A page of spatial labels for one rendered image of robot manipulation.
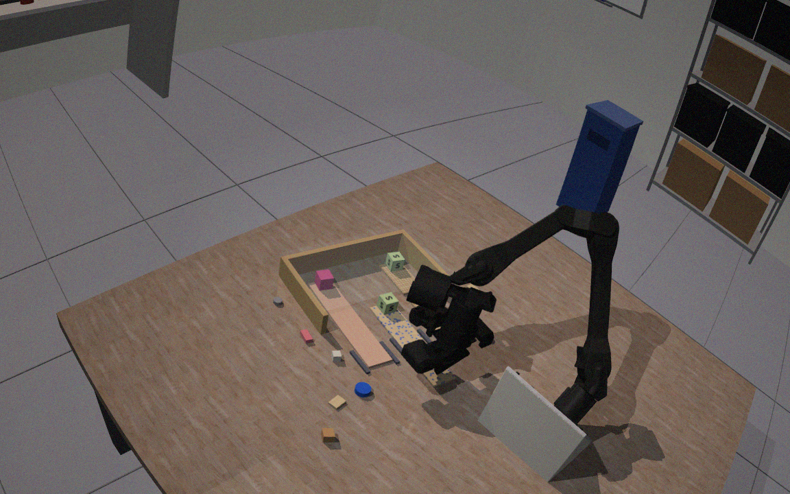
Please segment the green cube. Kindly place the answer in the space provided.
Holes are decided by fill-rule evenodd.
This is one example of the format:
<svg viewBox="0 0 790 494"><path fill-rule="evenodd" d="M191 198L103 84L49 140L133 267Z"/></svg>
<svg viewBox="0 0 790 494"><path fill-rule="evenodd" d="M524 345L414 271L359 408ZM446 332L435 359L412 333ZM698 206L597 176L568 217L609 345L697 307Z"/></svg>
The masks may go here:
<svg viewBox="0 0 790 494"><path fill-rule="evenodd" d="M377 301L376 306L383 315L386 315L397 311L398 302L399 300L395 296L392 296L387 299Z"/></svg>

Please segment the blue short cylinder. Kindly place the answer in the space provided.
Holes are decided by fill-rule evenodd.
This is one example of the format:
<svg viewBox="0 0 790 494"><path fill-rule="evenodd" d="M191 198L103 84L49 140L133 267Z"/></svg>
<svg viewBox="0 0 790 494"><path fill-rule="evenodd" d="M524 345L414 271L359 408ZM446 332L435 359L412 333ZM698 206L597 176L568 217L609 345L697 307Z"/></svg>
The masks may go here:
<svg viewBox="0 0 790 494"><path fill-rule="evenodd" d="M359 384L355 384L355 394L360 397L369 397L371 392L371 387L369 384L365 384L365 382L359 382Z"/></svg>

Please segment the brown three-sided wooden frame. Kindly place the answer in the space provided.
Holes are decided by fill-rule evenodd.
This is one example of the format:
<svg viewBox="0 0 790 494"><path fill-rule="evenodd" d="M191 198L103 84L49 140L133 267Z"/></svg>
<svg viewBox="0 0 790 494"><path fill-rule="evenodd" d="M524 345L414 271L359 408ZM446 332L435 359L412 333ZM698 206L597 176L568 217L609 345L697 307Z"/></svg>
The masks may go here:
<svg viewBox="0 0 790 494"><path fill-rule="evenodd" d="M421 265L453 274L407 226L283 251L283 284L320 334L328 315L409 293Z"/></svg>

